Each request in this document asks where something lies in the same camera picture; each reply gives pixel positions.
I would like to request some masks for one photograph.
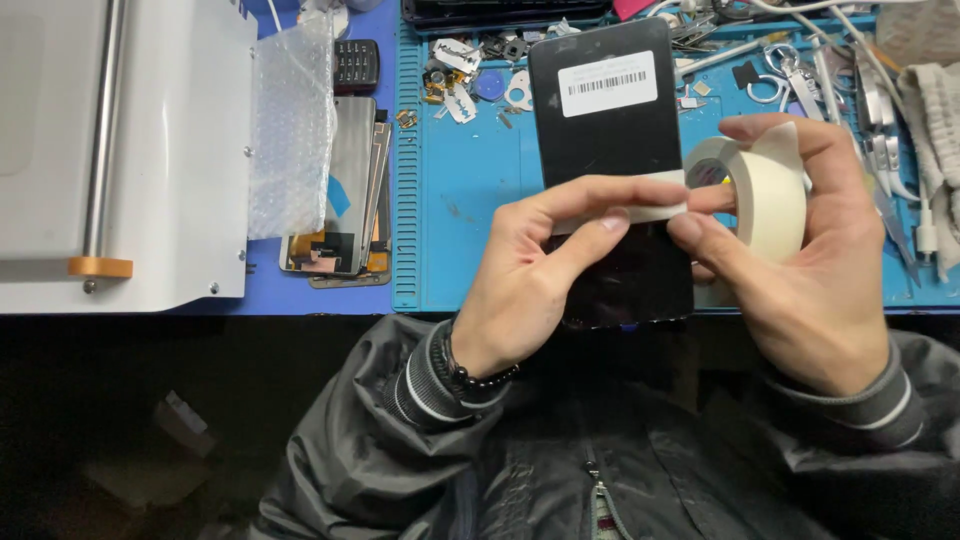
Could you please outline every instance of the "barcode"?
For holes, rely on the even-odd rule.
[[[595,90],[602,90],[604,88],[612,88],[614,86],[623,86],[631,85],[633,83],[639,83],[640,81],[647,80],[646,71],[637,71],[637,73],[627,73],[626,75],[620,75],[618,77],[608,77],[606,79],[600,79],[599,81],[591,81],[589,83],[580,83],[578,85],[568,86],[566,88],[566,95],[576,95],[583,94],[587,92],[593,92]]]

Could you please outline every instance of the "man's left hand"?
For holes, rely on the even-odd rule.
[[[573,281],[605,257],[629,227],[628,206],[673,206],[687,189],[643,177],[585,176],[505,205],[451,335],[454,359],[481,379],[532,355],[564,314]],[[587,221],[556,251],[541,244],[560,220]]]

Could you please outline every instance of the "jacket sleeve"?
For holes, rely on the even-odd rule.
[[[475,458],[506,392],[464,404],[443,388],[431,360],[445,361],[448,324],[391,315],[364,335],[291,436],[251,539],[426,536],[423,517]]]
[[[960,538],[960,355],[891,331],[887,368],[830,399],[770,381],[753,405],[794,493],[840,528]]]

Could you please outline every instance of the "person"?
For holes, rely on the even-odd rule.
[[[735,211],[729,184],[593,176],[501,207],[452,323],[388,316],[356,345],[250,537],[960,537],[960,356],[887,329],[884,230],[848,133],[781,113],[719,129],[749,144],[787,121],[813,182],[798,255],[760,260],[711,216]],[[684,200],[668,231],[698,279],[731,288],[772,366],[735,401],[746,444],[590,348],[537,353],[627,230],[623,207]],[[599,217],[545,254],[580,214]]]

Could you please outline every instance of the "silicone mat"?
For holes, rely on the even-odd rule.
[[[871,16],[852,21],[865,31],[875,24]],[[828,33],[842,30],[832,21],[816,22]],[[396,109],[414,110],[420,121],[410,129],[396,131],[394,309],[455,311],[466,297],[480,262],[493,211],[543,189],[534,114],[504,114],[512,125],[508,128],[497,115],[509,105],[501,100],[481,101],[476,118],[467,124],[455,123],[449,114],[434,118],[441,107],[420,100],[428,44],[405,23],[398,24]],[[793,33],[794,45],[801,51],[808,50],[800,28],[793,22],[732,26],[721,28],[711,39],[750,40],[788,30]],[[758,72],[766,72],[757,53],[696,74],[694,84],[702,81],[711,90],[706,97],[696,96],[707,101],[704,107],[680,115],[684,154],[704,138],[719,135],[716,125],[725,116],[777,110],[777,103],[756,103],[745,90],[736,88],[731,68],[747,59],[754,62]],[[525,63],[524,59],[516,66]],[[500,69],[507,81],[511,77],[511,66],[504,61],[484,61],[481,67]],[[759,88],[757,93],[768,89]],[[637,126],[637,131],[625,136],[637,140],[657,136],[656,126]],[[903,143],[905,139],[901,133],[900,174],[916,192],[916,161],[912,149]],[[896,204],[912,238],[911,228],[917,224],[919,209],[901,198],[896,198]],[[883,299],[888,312],[960,311],[960,269],[950,273],[950,282],[940,283],[933,266],[921,267],[923,287],[917,287],[903,270],[896,247],[889,240],[884,251]]]

